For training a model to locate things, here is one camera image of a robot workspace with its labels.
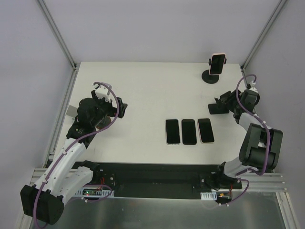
black smartphone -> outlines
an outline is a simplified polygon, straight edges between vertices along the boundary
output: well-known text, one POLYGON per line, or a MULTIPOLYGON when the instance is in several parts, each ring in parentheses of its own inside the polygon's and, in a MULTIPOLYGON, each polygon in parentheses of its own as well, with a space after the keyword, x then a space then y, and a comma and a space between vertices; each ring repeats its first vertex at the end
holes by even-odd
POLYGON ((214 142, 211 120, 209 118, 198 119, 198 127, 199 127, 200 140, 202 143, 214 142))
POLYGON ((219 75, 223 72, 225 53, 215 53, 212 56, 210 75, 219 75))
POLYGON ((182 127, 182 142, 184 145, 197 144, 196 124, 193 119, 183 119, 182 127))
POLYGON ((167 144, 180 144, 179 122, 177 119, 167 119, 165 121, 165 131, 167 144))

phone stand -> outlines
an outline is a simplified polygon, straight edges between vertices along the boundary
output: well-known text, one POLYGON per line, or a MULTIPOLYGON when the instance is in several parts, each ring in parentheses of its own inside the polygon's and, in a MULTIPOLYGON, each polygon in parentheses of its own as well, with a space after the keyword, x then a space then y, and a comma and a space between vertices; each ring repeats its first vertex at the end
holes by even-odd
POLYGON ((203 81, 205 81, 206 83, 209 84, 214 84, 217 83, 219 80, 219 75, 210 75, 209 74, 209 70, 205 70, 202 75, 201 78, 203 81))

white wall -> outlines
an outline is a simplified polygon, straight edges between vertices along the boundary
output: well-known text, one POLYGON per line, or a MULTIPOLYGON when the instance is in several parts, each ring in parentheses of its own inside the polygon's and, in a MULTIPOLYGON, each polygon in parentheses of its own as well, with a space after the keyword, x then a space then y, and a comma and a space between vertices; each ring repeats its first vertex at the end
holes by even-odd
POLYGON ((242 64, 279 0, 46 0, 74 59, 242 64))
POLYGON ((304 12, 304 0, 290 0, 246 69, 258 76, 258 113, 284 133, 277 170, 285 175, 301 228, 305 228, 304 12))
POLYGON ((35 0, 0 7, 0 228, 14 228, 20 191, 40 167, 71 68, 35 0))

purple cable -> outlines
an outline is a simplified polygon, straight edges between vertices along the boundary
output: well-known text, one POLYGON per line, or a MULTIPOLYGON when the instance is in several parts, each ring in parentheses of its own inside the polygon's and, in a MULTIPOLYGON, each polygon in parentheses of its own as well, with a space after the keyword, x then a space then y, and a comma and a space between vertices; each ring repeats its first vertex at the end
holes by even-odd
POLYGON ((265 122, 264 122, 262 119, 260 119, 260 117, 258 117, 256 114, 253 114, 253 113, 251 113, 250 111, 248 111, 248 110, 242 105, 242 103, 240 102, 240 100, 239 100, 239 98, 238 98, 238 88, 239 88, 239 84, 241 83, 241 81, 243 81, 245 78, 247 78, 247 77, 249 77, 249 76, 254 76, 254 77, 255 77, 254 82, 256 81, 256 75, 254 75, 254 74, 249 74, 249 75, 246 75, 245 77, 241 78, 240 81, 238 81, 237 87, 236 87, 236 99, 237 99, 237 102, 238 102, 238 104, 240 105, 240 107, 241 107, 244 111, 246 111, 249 115, 251 115, 251 116, 253 116, 254 118, 256 118, 256 119, 261 123, 261 125, 265 128, 265 130, 266 130, 266 133, 267 133, 267 144, 266 144, 265 160, 264 160, 264 165, 263 165, 262 172, 259 173, 258 171, 254 170, 254 169, 252 169, 252 168, 248 169, 248 170, 250 170, 250 171, 252 171, 252 172, 255 172, 257 175, 262 176, 262 175, 265 173, 266 168, 267 168, 271 136, 270 136, 270 131, 269 131, 267 125, 265 124, 265 122))
MULTIPOLYGON (((114 92, 111 90, 111 88, 110 88, 107 84, 105 84, 105 83, 94 82, 93 85, 95 85, 95 84, 102 85, 102 86, 106 87, 106 88, 111 92, 111 94, 113 95, 113 97, 114 97, 114 99, 115 99, 115 102, 116 102, 116 105, 117 105, 117 110, 116 110, 115 117, 114 117, 114 119, 112 120, 111 123, 109 123, 106 127, 102 128, 101 130, 98 130, 98 131, 95 131, 95 132, 86 134, 86 135, 84 135, 84 136, 82 136, 82 137, 76 139, 74 142, 72 142, 72 143, 65 149, 65 152, 68 152, 68 151, 71 149, 71 147, 72 147, 74 144, 76 144, 77 142, 79 142, 80 140, 82 140, 82 139, 84 139, 84 138, 86 138, 86 137, 89 137, 89 136, 91 136, 91 135, 95 135, 95 134, 97 134, 97 133, 99 133, 99 132, 102 132, 102 131, 108 129, 108 128, 115 122, 115 120, 116 120, 116 119, 118 118, 118 116, 119 116, 119 101, 118 101, 118 98, 116 97, 115 93, 114 93, 114 92)), ((50 170, 49 173, 46 175, 46 178, 45 178, 46 181, 48 181, 48 179, 50 178, 50 175, 52 174, 52 172, 54 171, 55 167, 58 165, 58 163, 60 162, 60 160, 63 158, 64 155, 65 155, 65 154, 61 154, 60 157, 58 158, 58 160, 54 163, 54 165, 52 166, 51 170, 50 170)), ((46 183, 44 183, 44 182, 42 183, 40 189, 38 190, 38 193, 37 193, 37 196, 36 196, 35 202, 34 202, 34 211, 33 211, 34 224, 35 224, 35 226, 36 226, 37 228, 39 228, 39 229, 44 229, 44 228, 48 225, 48 224, 46 223, 43 227, 40 227, 40 226, 38 225, 38 221, 37 221, 37 204, 38 204, 39 196, 40 196, 40 194, 41 194, 41 192, 42 192, 43 187, 45 186, 45 184, 46 184, 46 183)))
POLYGON ((247 191, 248 188, 249 188, 250 182, 249 182, 248 180, 246 180, 246 179, 240 179, 240 178, 238 178, 238 180, 247 182, 247 186, 246 186, 246 188, 244 189, 244 191, 243 191, 238 197, 236 197, 235 199, 231 200, 231 201, 229 202, 229 204, 231 204, 232 202, 234 202, 234 201, 236 201, 237 199, 239 199, 244 193, 246 193, 246 191, 247 191))

